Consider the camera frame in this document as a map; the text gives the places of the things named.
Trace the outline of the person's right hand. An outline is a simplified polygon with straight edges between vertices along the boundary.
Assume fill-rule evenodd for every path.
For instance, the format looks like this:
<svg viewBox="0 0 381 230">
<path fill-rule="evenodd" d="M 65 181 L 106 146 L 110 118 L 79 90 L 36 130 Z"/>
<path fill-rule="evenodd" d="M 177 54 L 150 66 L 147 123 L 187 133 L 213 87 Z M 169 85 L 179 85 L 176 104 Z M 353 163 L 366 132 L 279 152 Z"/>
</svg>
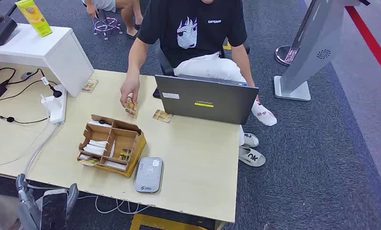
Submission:
<svg viewBox="0 0 381 230">
<path fill-rule="evenodd" d="M 125 107 L 126 103 L 127 103 L 127 99 L 129 97 L 132 98 L 132 102 L 134 104 L 137 104 L 139 89 L 140 89 L 139 74 L 138 73 L 135 73 L 135 74 L 127 73 L 126 79 L 120 88 L 121 105 L 123 107 Z"/>
</svg>

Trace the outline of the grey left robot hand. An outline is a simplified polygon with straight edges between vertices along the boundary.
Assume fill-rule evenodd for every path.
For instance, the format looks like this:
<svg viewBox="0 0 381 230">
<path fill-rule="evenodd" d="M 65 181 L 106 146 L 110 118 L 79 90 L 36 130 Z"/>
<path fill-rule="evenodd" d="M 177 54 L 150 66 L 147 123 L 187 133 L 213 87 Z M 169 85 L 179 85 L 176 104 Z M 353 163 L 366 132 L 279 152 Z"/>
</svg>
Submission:
<svg viewBox="0 0 381 230">
<path fill-rule="evenodd" d="M 66 230 L 67 221 L 78 198 L 78 187 L 74 183 L 69 189 L 47 190 L 40 200 L 35 200 L 28 188 L 25 174 L 16 178 L 20 200 L 19 219 L 24 230 Z"/>
</svg>

